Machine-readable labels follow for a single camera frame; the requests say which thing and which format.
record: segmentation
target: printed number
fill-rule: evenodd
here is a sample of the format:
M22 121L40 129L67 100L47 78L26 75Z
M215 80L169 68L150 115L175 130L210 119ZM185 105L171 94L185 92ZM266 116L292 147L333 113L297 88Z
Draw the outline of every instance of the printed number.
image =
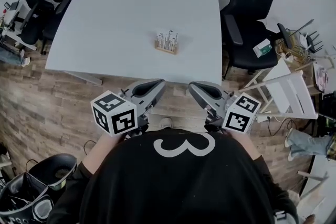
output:
M161 156L166 157L166 158L172 158L172 157L179 156L185 150L189 150L195 156L202 157L202 156L209 154L215 148L216 142L215 142L215 139L207 133L200 133L200 135L205 137L209 141L209 146L203 150L199 150L198 148L195 148L193 145L191 145L188 142L187 139L183 142L181 146L171 151L164 150L161 147L163 140L158 139L154 141L154 148L157 153L159 153Z

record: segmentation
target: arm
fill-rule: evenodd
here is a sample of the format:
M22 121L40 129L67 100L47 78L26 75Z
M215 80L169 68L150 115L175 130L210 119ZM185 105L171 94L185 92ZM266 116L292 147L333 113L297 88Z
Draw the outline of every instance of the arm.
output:
M224 20L222 20L222 23L225 24L225 28L227 29L232 43L238 46L243 45L243 39L240 35L235 17L233 17L233 15L224 15Z
M289 199L288 192L282 190L278 184L273 182L273 178L269 172L269 169L264 161L262 155L258 152L254 146L251 138L247 134L240 134L236 132L230 132L233 139L237 140L250 157L254 160L259 170L264 176L264 179L269 186L271 194L273 196L272 206L273 210L284 210L286 213L294 217L296 223L298 223L297 210L294 203Z
M91 173L94 174L107 154L118 144L120 136L111 137L103 134L93 149L84 158L83 165Z
M23 23L20 26L20 30L22 30L25 27L25 25L27 24L27 22L33 16L35 10L37 9L37 6L38 6L38 3L36 3L35 6L29 11L29 13L27 14L25 20L23 21Z
M67 9L70 2L71 0L63 0L62 3L57 7L56 14L63 13Z
M105 157L117 145L120 137L103 134L90 153L67 179L66 191L49 214L47 224L75 224L79 221L79 210L86 186Z

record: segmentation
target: chair wheel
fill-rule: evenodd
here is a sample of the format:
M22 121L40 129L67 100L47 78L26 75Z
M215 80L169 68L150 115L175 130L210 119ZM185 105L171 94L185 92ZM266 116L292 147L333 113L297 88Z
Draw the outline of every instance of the chair wheel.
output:
M255 70L247 70L247 73L248 73L249 75L253 75L255 72L256 72Z

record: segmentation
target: black square pattern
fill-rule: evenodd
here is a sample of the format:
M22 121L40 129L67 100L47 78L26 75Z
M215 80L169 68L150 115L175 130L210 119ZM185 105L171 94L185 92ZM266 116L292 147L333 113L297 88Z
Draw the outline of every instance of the black square pattern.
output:
M225 127L244 132L249 120L250 118L247 116L243 116L237 113L230 112L229 117L227 118Z
M93 108L93 113L95 115L96 123L101 126L105 131L108 133L110 132L109 125L107 123L107 118L106 116L101 113L99 110Z
M250 99L249 97L246 97L242 95L240 99L237 101L236 105L251 112L254 113L258 107L258 102Z
M111 118L115 134L119 134L123 131L135 127L135 118L133 109L120 113L118 115L114 115Z
M121 104L124 104L125 101L119 98L118 96L114 94L109 94L102 99L99 99L98 101L94 102L96 105L100 106L102 109L104 109L106 112L110 112L111 110L115 109L116 107L120 106Z

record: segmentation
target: sneaker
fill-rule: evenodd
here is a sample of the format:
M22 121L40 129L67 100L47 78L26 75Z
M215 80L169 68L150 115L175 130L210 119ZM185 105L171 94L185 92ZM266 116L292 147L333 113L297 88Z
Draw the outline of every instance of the sneaker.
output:
M285 139L285 147L290 147L292 144L290 144L290 142L288 141L288 137L290 135L290 133L293 131L293 128L291 128L288 132L288 134L286 135L286 139Z
M165 128L173 128L173 121L171 118L163 118L160 121L160 130L165 129Z
M291 162L292 160L294 160L294 156L292 154L292 151L290 151L288 155L288 161Z
M30 57L27 57L27 58L25 58L25 59L23 60L21 66L22 66L22 67L26 67L26 66L29 65L29 64L30 64Z
M23 59L24 55L25 55L25 50L21 50L20 51L20 58Z

